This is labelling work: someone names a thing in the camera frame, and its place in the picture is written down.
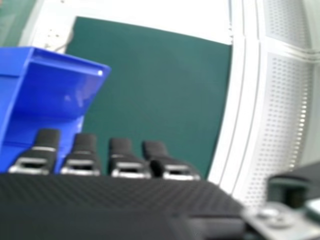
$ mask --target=green mat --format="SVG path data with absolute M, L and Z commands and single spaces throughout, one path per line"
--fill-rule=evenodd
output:
M 112 67 L 84 123 L 106 164 L 111 137 L 166 143 L 205 176 L 224 113 L 231 46 L 181 34 L 79 17 L 67 53 Z
M 2 0 L 0 7 L 0 47 L 15 47 L 36 0 Z

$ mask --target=perforated white panel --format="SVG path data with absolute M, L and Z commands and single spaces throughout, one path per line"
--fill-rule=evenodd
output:
M 264 12 L 268 37 L 300 48 L 311 47 L 304 1 L 264 0 Z
M 241 201 L 260 206 L 266 179 L 301 159 L 310 114 L 314 64 L 269 54 L 263 116 Z

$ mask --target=blue plastic bin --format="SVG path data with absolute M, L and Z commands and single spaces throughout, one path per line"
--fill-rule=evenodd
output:
M 34 47 L 0 47 L 0 172 L 40 128 L 61 130 L 55 172 L 111 68 Z

